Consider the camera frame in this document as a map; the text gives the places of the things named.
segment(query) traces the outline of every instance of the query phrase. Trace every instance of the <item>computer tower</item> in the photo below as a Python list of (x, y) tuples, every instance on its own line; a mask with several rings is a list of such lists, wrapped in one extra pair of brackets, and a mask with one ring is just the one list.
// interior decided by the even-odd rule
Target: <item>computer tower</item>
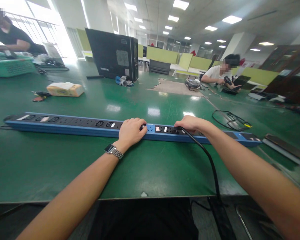
[(136, 38), (87, 28), (86, 33), (99, 75), (113, 79), (127, 76), (133, 82), (139, 79)]

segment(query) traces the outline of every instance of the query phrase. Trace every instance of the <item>metal watch band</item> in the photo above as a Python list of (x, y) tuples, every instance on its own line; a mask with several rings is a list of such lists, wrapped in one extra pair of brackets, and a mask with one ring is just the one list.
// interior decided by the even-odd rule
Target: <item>metal watch band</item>
[(119, 152), (117, 149), (113, 149), (112, 151), (111, 151), (111, 153), (113, 154), (113, 155), (115, 155), (117, 158), (119, 158), (119, 159), (121, 159), (122, 157), (123, 157), (123, 154), (121, 153), (121, 152)]

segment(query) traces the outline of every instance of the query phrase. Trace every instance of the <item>green tabletop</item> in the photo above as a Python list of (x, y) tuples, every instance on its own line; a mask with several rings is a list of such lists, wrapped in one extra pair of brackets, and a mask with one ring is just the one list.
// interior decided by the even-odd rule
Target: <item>green tabletop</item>
[[(265, 103), (250, 103), (244, 97), (247, 93), (236, 97), (220, 93), (224, 100), (209, 95), (208, 90), (203, 91), (208, 99), (163, 94), (148, 90), (158, 85), (159, 77), (183, 80), (139, 72), (134, 87), (122, 87), (112, 79), (87, 80), (86, 76), (98, 74), (93, 63), (66, 64), (69, 72), (51, 73), (48, 77), (32, 73), (0, 79), (0, 126), (7, 115), (25, 111), (113, 120), (140, 117), (148, 123), (169, 125), (193, 113), (213, 122), (211, 114), (219, 108), (249, 120), (253, 125), (249, 132), (260, 137), (269, 132), (300, 147), (300, 116)], [(50, 97), (44, 102), (32, 102), (31, 91), (44, 91), (51, 83), (48, 79), (82, 84), (85, 93), (79, 98)], [(281, 111), (285, 118), (276, 115)], [(50, 201), (115, 140), (0, 129), (0, 203)], [(216, 165), (221, 194), (245, 195), (214, 148), (206, 148)], [(278, 161), (284, 174), (300, 185), (299, 166), (267, 146), (251, 150), (266, 161)], [(126, 153), (100, 198), (140, 198), (143, 192), (148, 197), (214, 195), (209, 160), (196, 144), (143, 140)]]

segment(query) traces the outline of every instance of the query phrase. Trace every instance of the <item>power strip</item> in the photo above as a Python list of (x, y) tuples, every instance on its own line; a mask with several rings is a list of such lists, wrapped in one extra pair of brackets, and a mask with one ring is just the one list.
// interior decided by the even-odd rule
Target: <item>power strip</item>
[[(118, 138), (123, 121), (107, 119), (85, 118), (45, 113), (25, 112), (19, 115), (11, 115), (4, 122), (14, 130), (27, 132), (59, 133), (98, 137)], [(147, 124), (148, 132), (143, 137), (146, 140), (189, 142), (193, 143), (182, 130), (174, 131), (174, 126)], [(252, 133), (224, 131), (228, 136), (240, 142), (246, 147), (256, 147), (262, 143)], [(210, 144), (209, 140), (197, 132), (194, 137), (199, 143)]]

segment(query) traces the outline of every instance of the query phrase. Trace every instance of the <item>wooden cabinet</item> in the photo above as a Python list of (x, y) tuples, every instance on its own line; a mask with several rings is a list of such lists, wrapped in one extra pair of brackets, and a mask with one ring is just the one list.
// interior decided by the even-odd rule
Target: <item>wooden cabinet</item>
[(300, 45), (278, 46), (260, 69), (280, 72), (266, 92), (277, 93), (300, 104)]

